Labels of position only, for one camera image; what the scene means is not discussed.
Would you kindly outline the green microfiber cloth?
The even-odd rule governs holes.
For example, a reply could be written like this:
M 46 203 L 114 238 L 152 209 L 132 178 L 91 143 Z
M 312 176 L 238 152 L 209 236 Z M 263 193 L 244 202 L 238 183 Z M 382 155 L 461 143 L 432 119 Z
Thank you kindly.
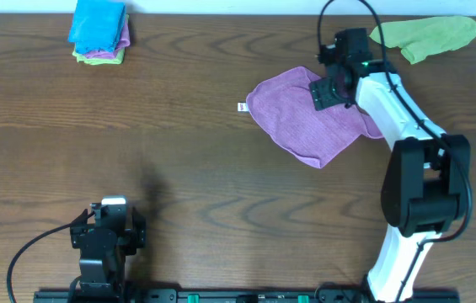
M 468 45 L 476 38 L 476 21 L 466 16 L 442 16 L 386 22 L 369 35 L 378 44 L 382 42 L 380 30 L 387 48 L 398 47 L 410 64 L 416 64 L 427 56 Z

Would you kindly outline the folded purple cloth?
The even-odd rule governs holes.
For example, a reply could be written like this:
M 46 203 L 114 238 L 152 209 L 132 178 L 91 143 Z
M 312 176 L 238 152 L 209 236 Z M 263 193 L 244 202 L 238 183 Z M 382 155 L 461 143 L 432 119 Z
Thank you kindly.
M 129 15 L 126 15 L 126 21 L 122 27 L 120 33 L 120 39 L 116 44 L 115 49 L 110 52 L 106 50 L 91 50 L 90 52 L 83 54 L 87 59 L 115 59 L 118 56 L 119 51 L 124 50 L 131 44 L 130 32 L 129 32 Z

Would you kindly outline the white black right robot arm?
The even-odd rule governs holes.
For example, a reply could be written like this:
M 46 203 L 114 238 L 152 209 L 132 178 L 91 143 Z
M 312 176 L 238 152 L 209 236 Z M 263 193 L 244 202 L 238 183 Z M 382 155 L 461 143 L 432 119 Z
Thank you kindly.
M 468 139 L 432 122 L 382 61 L 331 63 L 327 76 L 309 87 L 316 109 L 339 104 L 363 109 L 391 150 L 381 190 L 388 229 L 359 299 L 456 299 L 447 292 L 416 292 L 413 283 L 432 246 L 460 237 L 468 227 L 473 210 Z

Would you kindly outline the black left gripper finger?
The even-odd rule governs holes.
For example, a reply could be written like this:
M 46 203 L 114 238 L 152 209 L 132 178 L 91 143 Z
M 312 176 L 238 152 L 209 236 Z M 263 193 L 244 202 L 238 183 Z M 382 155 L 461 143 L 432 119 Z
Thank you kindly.
M 85 209 L 77 218 L 75 218 L 70 225 L 70 235 L 77 235 L 83 233 L 83 230 L 88 224 L 88 219 L 94 215 L 93 211 Z
M 147 221 L 135 207 L 131 211 L 132 229 L 131 229 L 131 255 L 135 255 L 138 249 L 146 246 L 146 228 Z

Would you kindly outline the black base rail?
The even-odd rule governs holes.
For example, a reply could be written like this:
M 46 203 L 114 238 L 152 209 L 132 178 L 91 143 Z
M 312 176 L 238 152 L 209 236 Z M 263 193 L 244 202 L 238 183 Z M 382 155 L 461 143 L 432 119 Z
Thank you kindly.
M 130 303 L 344 303 L 374 301 L 363 290 L 324 288 L 317 291 L 177 291 L 173 289 L 136 290 L 124 299 L 103 299 L 81 295 L 71 298 L 68 291 L 37 291 L 34 303 L 130 302 Z M 400 302 L 459 303 L 456 291 L 415 290 L 411 299 Z

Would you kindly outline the purple microfiber cloth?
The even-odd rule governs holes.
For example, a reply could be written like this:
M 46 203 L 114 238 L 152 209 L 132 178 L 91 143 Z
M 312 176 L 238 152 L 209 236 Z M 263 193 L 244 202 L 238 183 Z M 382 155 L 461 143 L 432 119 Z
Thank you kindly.
M 355 106 L 317 111 L 309 84 L 320 76 L 294 67 L 256 86 L 245 103 L 272 141 L 310 167 L 322 168 L 360 136 L 381 139 L 372 118 Z

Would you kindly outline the folded green cloth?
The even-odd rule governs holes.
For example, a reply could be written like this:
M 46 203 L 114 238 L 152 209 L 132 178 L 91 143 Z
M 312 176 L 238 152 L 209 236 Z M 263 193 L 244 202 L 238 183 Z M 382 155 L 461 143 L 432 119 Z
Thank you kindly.
M 125 56 L 125 50 L 120 50 L 118 56 L 115 59 L 87 59 L 83 54 L 79 54 L 76 51 L 72 52 L 72 55 L 76 58 L 77 62 L 82 62 L 87 65 L 97 66 L 97 65 L 120 65 L 123 62 Z

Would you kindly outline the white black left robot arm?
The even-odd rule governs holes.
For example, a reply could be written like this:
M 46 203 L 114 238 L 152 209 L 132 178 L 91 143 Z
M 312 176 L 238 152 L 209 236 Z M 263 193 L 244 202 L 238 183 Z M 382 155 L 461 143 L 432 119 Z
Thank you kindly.
M 68 302 L 122 302 L 126 296 L 125 262 L 146 246 L 146 219 L 129 209 L 123 197 L 104 198 L 72 222 L 72 247 L 80 251 L 80 275 Z

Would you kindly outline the folded blue cloth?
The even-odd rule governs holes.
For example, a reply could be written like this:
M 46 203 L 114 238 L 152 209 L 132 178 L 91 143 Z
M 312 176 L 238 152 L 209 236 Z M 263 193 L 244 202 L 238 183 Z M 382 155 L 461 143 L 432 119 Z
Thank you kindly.
M 68 41 L 78 54 L 115 49 L 125 23 L 126 4 L 113 0 L 78 0 Z

